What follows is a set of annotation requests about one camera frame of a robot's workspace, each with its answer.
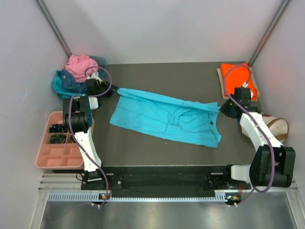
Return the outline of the light blue t shirt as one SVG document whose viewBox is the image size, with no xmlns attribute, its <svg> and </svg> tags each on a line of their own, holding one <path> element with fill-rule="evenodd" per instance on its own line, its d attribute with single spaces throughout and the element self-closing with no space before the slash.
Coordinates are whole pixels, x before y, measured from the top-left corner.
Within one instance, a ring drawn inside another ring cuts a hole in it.
<svg viewBox="0 0 305 229">
<path fill-rule="evenodd" d="M 154 137 L 217 148 L 217 103 L 185 101 L 161 94 L 121 88 L 110 124 Z"/>
</svg>

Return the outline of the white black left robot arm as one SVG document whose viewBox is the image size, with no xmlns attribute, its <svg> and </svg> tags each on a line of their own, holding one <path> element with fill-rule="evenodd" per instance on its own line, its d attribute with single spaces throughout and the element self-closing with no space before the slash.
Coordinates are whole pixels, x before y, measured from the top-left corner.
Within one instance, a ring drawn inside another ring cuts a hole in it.
<svg viewBox="0 0 305 229">
<path fill-rule="evenodd" d="M 103 171 L 92 138 L 92 109 L 99 108 L 101 98 L 111 97 L 119 87 L 107 82 L 89 79 L 87 93 L 63 100 L 62 122 L 71 133 L 83 158 L 84 171 L 81 172 L 82 190 L 109 190 L 110 184 Z"/>
</svg>

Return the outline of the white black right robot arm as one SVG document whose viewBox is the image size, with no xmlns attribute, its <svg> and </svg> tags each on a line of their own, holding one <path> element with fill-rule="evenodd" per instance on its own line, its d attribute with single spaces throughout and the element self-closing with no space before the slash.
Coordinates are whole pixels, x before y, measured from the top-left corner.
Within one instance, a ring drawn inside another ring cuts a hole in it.
<svg viewBox="0 0 305 229">
<path fill-rule="evenodd" d="M 254 187 L 290 187 L 295 165 L 295 151 L 284 146 L 263 121 L 260 110 L 251 105 L 249 88 L 236 87 L 221 106 L 220 112 L 238 121 L 248 135 L 255 156 L 250 165 L 229 165 L 222 177 L 226 188 L 235 188 L 240 181 Z"/>
</svg>

